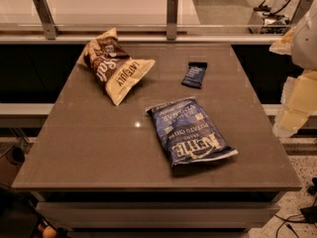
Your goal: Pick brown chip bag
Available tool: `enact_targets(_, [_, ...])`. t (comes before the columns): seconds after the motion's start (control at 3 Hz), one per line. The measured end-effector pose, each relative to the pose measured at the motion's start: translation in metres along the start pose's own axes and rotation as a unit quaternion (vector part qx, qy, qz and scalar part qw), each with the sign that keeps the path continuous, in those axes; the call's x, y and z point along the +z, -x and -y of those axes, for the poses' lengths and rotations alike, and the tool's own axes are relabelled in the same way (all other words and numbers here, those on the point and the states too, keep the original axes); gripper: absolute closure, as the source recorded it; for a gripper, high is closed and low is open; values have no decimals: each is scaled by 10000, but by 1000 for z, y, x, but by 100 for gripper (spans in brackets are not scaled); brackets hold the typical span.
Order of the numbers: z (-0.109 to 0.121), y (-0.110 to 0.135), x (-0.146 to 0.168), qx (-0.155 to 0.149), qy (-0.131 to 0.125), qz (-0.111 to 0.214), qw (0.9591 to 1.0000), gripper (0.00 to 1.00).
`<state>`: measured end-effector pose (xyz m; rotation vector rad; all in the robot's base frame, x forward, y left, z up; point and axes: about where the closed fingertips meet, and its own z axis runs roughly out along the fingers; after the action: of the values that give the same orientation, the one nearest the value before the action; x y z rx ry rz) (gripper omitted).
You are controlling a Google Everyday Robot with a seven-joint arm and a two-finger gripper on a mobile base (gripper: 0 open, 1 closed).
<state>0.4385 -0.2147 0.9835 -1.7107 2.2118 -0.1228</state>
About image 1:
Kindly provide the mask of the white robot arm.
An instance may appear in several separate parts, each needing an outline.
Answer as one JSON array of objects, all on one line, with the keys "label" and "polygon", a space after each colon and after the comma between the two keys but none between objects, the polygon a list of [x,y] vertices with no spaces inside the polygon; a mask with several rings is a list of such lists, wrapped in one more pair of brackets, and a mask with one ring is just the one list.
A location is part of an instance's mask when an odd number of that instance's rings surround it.
[{"label": "white robot arm", "polygon": [[289,76],[283,86],[272,132],[288,138],[296,134],[317,110],[317,8],[311,7],[296,26],[291,28],[269,50],[290,55],[303,71],[297,78]]}]

